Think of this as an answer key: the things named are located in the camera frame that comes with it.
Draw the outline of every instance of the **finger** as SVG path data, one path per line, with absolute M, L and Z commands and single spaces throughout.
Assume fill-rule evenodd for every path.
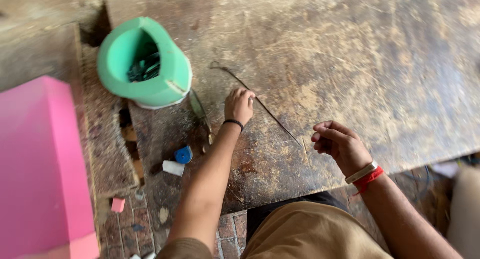
M 319 127 L 318 132 L 320 133 L 321 137 L 331 139 L 332 141 L 336 142 L 337 144 L 344 144 L 349 140 L 348 135 L 343 134 L 335 129 L 326 128 L 326 127 Z
M 316 142 L 320 139 L 320 133 L 316 132 L 311 136 L 311 141 Z
M 228 96 L 234 96 L 236 90 L 237 90 L 237 88 L 232 89 L 232 90 L 230 91 L 230 94 L 228 94 Z
M 331 148 L 332 143 L 332 140 L 322 137 L 318 142 L 314 144 L 313 148 L 315 150 L 319 150 L 322 147 Z
M 245 90 L 246 90 L 245 87 L 238 87 L 237 89 L 235 89 L 234 96 L 236 97 L 241 96 Z
M 252 97 L 252 96 L 255 97 L 255 93 L 252 92 L 252 91 L 250 91 L 250 90 L 248 90 L 248 89 L 245 89 L 245 88 L 244 88 L 243 92 L 241 93 L 241 97 L 242 97 L 243 99 L 248 99 L 248 98 L 250 98 L 250 97 Z
M 318 129 L 321 128 L 321 127 L 330 128 L 330 129 L 339 131 L 339 132 L 341 132 L 345 135 L 348 135 L 350 137 L 353 137 L 357 140 L 360 140 L 360 137 L 357 135 L 357 133 L 353 132 L 353 130 L 351 130 L 348 127 L 345 127 L 344 125 L 340 124 L 337 121 L 333 121 L 333 120 L 323 121 L 323 122 L 318 123 L 315 126 L 313 126 L 313 130 L 318 131 Z

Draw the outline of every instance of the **wristband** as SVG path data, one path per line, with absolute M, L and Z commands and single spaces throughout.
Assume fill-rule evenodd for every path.
M 223 122 L 223 124 L 225 124 L 225 123 L 235 123 L 235 124 L 237 124 L 237 125 L 240 126 L 240 128 L 241 128 L 241 131 L 240 131 L 240 132 L 243 132 L 243 125 L 242 125 L 242 123 L 240 123 L 240 122 L 237 121 L 237 120 L 228 119 L 228 120 L 225 120 L 225 121 Z
M 375 171 L 373 171 L 372 173 L 370 173 L 369 175 L 366 175 L 360 179 L 358 179 L 357 181 L 353 182 L 353 184 L 355 184 L 357 186 L 358 189 L 358 192 L 355 195 L 358 195 L 358 194 L 361 194 L 361 193 L 364 193 L 365 190 L 367 190 L 367 185 L 368 183 L 372 182 L 373 180 L 377 179 L 382 173 L 384 172 L 384 170 L 378 166 Z
M 345 182 L 347 184 L 351 184 L 351 183 L 357 181 L 358 179 L 366 176 L 367 174 L 372 173 L 373 171 L 375 171 L 377 169 L 377 167 L 378 167 L 378 163 L 375 160 L 373 160 L 369 165 L 365 166 L 362 170 L 352 174 L 349 177 L 346 177 Z

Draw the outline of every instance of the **white foam piece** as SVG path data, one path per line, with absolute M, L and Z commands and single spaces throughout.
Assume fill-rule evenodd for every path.
M 180 164 L 176 161 L 164 160 L 162 163 L 162 167 L 164 172 L 171 173 L 177 176 L 182 176 L 185 164 Z

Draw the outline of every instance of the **pink foam block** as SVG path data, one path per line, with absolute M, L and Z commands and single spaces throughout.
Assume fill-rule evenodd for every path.
M 43 76 L 0 93 L 0 104 L 0 220 L 8 235 L 2 258 L 44 253 L 94 233 L 69 84 Z
M 124 206 L 125 206 L 125 199 L 113 198 L 112 211 L 120 213 L 123 211 Z

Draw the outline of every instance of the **worn wooden table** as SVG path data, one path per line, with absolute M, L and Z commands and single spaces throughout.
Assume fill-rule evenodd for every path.
M 112 27 L 150 16 L 167 29 L 191 61 L 214 131 L 225 96 L 239 86 L 209 69 L 219 61 L 301 142 L 255 104 L 235 149 L 224 212 L 343 185 L 333 160 L 310 142 L 312 125 L 323 120 L 353 128 L 389 173 L 480 149 L 479 0 L 107 0 L 107 9 Z M 191 145 L 188 181 L 202 130 L 188 100 L 129 108 L 161 231 L 183 184 L 161 162 Z

